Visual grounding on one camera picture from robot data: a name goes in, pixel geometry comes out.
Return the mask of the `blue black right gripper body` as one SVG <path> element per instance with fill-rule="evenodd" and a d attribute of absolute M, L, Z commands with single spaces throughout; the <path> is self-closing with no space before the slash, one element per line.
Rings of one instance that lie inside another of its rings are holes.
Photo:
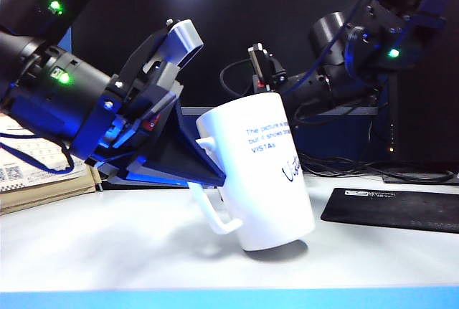
<path fill-rule="evenodd" d="M 280 62 L 266 50 L 252 51 L 254 93 L 276 91 L 286 80 L 287 73 Z"/>

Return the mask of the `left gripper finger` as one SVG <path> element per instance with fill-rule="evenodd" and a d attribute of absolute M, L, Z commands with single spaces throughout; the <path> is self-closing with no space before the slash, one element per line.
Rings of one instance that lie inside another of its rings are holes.
<path fill-rule="evenodd" d="M 225 173 L 198 145 L 175 102 L 153 148 L 153 168 L 194 183 L 223 183 Z"/>
<path fill-rule="evenodd" d="M 188 183 L 221 186 L 224 183 L 224 173 L 212 161 L 178 156 L 145 163 L 124 156 L 107 162 L 105 173 L 112 184 L 132 186 L 187 186 Z"/>

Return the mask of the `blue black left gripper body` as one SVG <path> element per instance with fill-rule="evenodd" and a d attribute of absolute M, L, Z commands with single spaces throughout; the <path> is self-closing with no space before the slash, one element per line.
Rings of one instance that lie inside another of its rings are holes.
<path fill-rule="evenodd" d="M 130 156 L 153 160 L 153 148 L 182 91 L 180 67 L 168 61 L 125 65 L 82 117 L 70 150 L 101 174 L 105 164 Z"/>

